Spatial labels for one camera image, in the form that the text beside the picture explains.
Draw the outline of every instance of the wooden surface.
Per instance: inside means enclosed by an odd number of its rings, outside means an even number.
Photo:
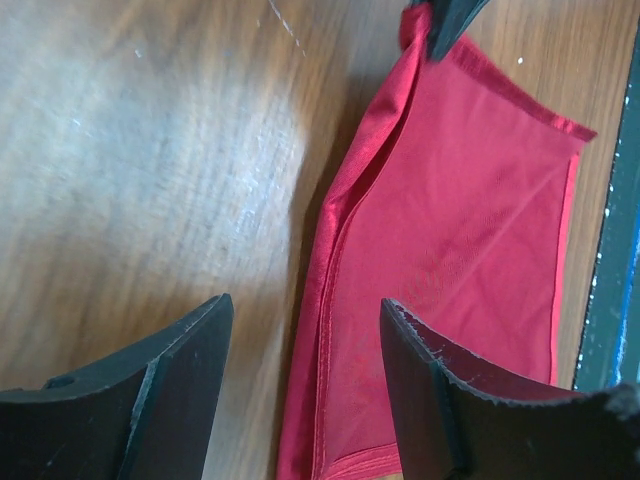
[[[229,291],[204,478],[270,478],[315,216],[398,56],[405,3],[0,0],[0,388],[39,387]],[[639,12],[492,0],[470,29],[600,132],[572,221],[564,385]]]

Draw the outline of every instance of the wood grain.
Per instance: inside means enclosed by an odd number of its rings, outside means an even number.
[[[204,478],[271,478],[319,203],[398,57],[405,3],[0,0],[0,388],[39,387],[229,291]],[[639,12],[492,0],[470,30],[600,132],[573,216],[564,384]]]

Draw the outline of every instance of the black object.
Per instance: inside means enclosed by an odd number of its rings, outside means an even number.
[[[427,39],[427,57],[439,62],[489,0],[413,0],[412,5],[427,1],[432,4],[433,9]]]
[[[582,396],[534,382],[391,300],[380,333],[405,480],[640,478],[640,387]]]
[[[640,32],[631,60],[574,388],[640,380]]]
[[[215,297],[42,390],[0,392],[0,478],[200,480],[232,319]]]

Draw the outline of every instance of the red fabric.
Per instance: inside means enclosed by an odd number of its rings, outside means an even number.
[[[400,471],[378,317],[393,297],[484,358],[555,382],[569,208],[594,133],[462,38],[425,59],[428,5],[325,199],[298,325],[279,480]]]

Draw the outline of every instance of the red cloth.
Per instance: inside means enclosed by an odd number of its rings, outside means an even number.
[[[462,38],[426,61],[428,5],[325,199],[300,315],[279,480],[400,471],[378,318],[392,297],[467,349],[555,383],[569,208],[594,133]]]

